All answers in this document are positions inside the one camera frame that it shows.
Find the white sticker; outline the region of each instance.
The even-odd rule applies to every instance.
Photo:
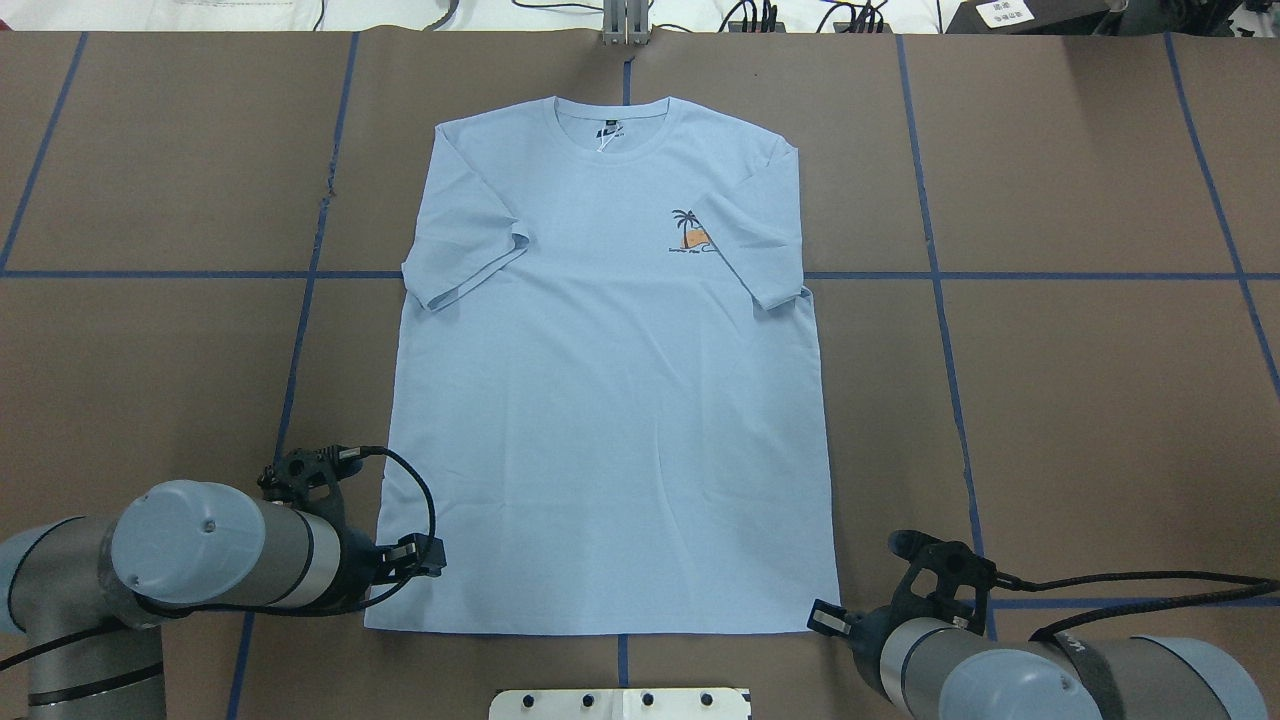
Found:
[[[986,3],[978,5],[978,14],[982,15],[982,22],[987,23],[987,27],[1015,26],[1036,19],[1023,0]]]

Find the folded sleeve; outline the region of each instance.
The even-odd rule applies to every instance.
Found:
[[[801,293],[800,161],[785,140],[745,179],[699,200],[694,214],[760,307]]]
[[[436,128],[413,247],[401,265],[408,292],[428,310],[445,307],[524,254],[529,242],[525,224]]]

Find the palm tree graphic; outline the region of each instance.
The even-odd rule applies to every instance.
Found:
[[[698,222],[698,215],[694,215],[692,210],[672,210],[671,215],[676,218],[676,227],[684,233],[680,241],[681,250],[692,250],[700,245],[710,243],[710,236],[703,229],[703,224]]]

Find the t-shirt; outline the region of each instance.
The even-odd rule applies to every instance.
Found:
[[[781,633],[838,597],[795,147],[699,105],[443,123],[403,264],[389,446],[445,633]],[[388,465],[379,542],[422,532]]]

